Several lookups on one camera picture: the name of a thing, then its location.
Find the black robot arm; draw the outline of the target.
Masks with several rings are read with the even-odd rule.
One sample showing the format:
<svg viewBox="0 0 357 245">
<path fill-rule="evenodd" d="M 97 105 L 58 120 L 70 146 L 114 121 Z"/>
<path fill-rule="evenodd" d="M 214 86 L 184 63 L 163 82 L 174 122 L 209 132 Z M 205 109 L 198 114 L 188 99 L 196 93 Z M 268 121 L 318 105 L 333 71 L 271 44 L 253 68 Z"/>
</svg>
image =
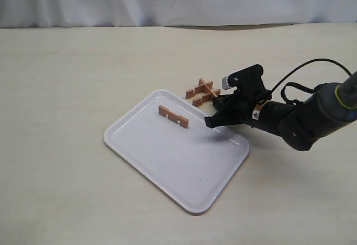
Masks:
<svg viewBox="0 0 357 245">
<path fill-rule="evenodd" d="M 297 151 L 308 151 L 320 138 L 356 121 L 356 74 L 343 83 L 326 83 L 301 103 L 271 100 L 256 65 L 227 76 L 223 88 L 234 93 L 213 100 L 216 113 L 205 117 L 209 128 L 245 124 L 281 137 Z"/>
</svg>

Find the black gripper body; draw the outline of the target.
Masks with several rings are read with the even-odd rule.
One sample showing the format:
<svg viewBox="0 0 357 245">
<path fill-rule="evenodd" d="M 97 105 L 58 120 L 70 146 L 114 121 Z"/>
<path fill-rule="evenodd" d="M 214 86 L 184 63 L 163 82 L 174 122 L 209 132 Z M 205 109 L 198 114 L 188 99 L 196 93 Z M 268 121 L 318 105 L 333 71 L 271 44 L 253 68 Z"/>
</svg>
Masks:
<svg viewBox="0 0 357 245">
<path fill-rule="evenodd" d="M 255 122 L 260 119 L 263 107 L 272 99 L 272 92 L 264 90 L 247 97 L 239 90 L 223 96 L 224 124 L 237 125 Z"/>
</svg>

